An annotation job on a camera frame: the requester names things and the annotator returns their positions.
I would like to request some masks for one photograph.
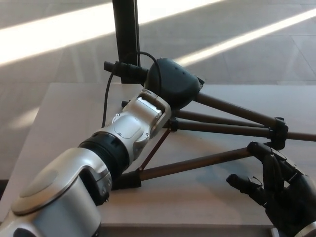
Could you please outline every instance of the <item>tabletop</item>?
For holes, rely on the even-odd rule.
[[[101,126],[105,84],[53,83],[43,100],[0,202],[0,222],[11,202],[36,174],[68,148]],[[141,90],[139,85],[112,84],[107,120],[121,110],[121,101]],[[316,86],[205,85],[203,93],[272,117],[285,118],[289,131],[316,133]],[[237,118],[196,102],[184,110]],[[162,135],[143,150],[127,172],[135,170]],[[171,133],[148,168],[246,147],[254,138],[194,131]],[[282,151],[316,179],[316,144],[287,141]],[[142,182],[137,189],[113,191],[99,207],[103,226],[272,226],[262,207],[226,183],[230,174],[262,179],[254,157],[186,171]]]

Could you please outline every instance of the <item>black cylinder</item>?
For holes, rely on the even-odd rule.
[[[79,147],[86,148],[98,155],[116,180],[128,168],[129,154],[124,144],[115,136],[98,132],[82,142]]]

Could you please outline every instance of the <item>robotic hand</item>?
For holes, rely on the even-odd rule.
[[[235,174],[227,182],[263,206],[274,226],[287,237],[316,236],[316,187],[311,178],[264,144],[252,142],[247,149],[263,165],[264,189],[262,184]]]
[[[12,204],[0,237],[96,237],[96,206],[171,117],[149,90],[133,98],[112,123],[46,166]]]

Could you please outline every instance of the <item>black cable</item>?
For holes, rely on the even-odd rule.
[[[104,108],[103,108],[103,118],[102,118],[102,126],[101,128],[105,127],[105,120],[106,120],[106,116],[107,116],[107,106],[108,106],[108,96],[109,96],[109,90],[110,90],[110,84],[111,84],[111,81],[113,79],[113,76],[115,74],[115,71],[117,70],[118,66],[123,63],[124,61],[126,61],[131,55],[146,55],[148,57],[150,57],[155,66],[157,67],[157,70],[158,70],[158,78],[159,78],[159,90],[158,90],[158,95],[160,95],[160,92],[161,92],[161,71],[160,71],[160,67],[159,67],[159,64],[156,60],[156,58],[154,58],[151,54],[149,53],[146,53],[146,52],[142,52],[142,51],[138,51],[138,52],[133,52],[133,53],[129,53],[128,55],[126,55],[123,60],[120,60],[118,63],[116,63],[113,67],[113,70],[111,72],[111,75],[109,77],[109,80],[108,80],[108,84],[107,84],[107,88],[105,90],[105,95],[104,95]]]

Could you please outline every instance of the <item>silver robot arm segment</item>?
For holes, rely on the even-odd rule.
[[[11,205],[0,237],[96,237],[97,205],[171,117],[170,106],[148,90],[112,122],[46,166]]]

